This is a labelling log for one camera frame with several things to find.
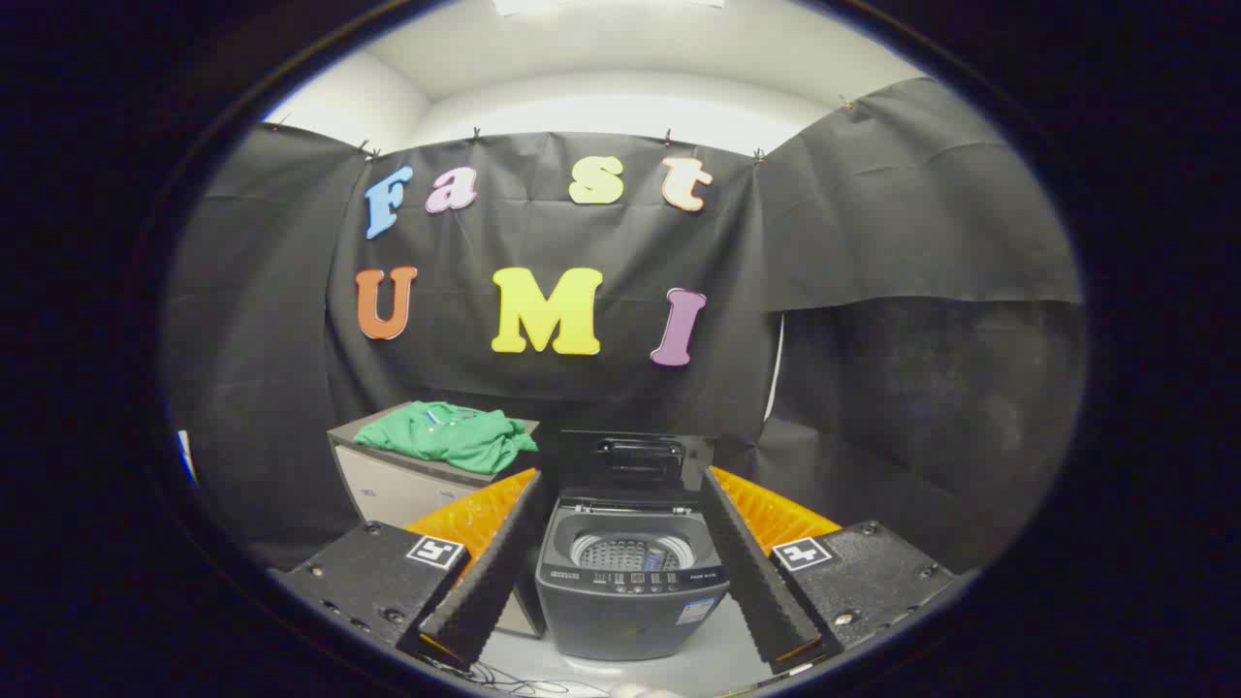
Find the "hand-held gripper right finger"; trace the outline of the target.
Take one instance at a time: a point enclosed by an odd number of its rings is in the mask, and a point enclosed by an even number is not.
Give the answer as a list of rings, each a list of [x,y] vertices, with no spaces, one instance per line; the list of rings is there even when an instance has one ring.
[[[700,505],[750,637],[777,674],[872,645],[961,584],[892,527],[843,527],[714,465]]]

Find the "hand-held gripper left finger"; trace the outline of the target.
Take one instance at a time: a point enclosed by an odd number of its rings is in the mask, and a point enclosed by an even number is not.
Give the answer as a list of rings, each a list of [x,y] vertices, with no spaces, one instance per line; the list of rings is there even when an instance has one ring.
[[[549,507],[546,479],[529,468],[412,527],[354,527],[276,582],[364,645],[469,669],[522,578]]]

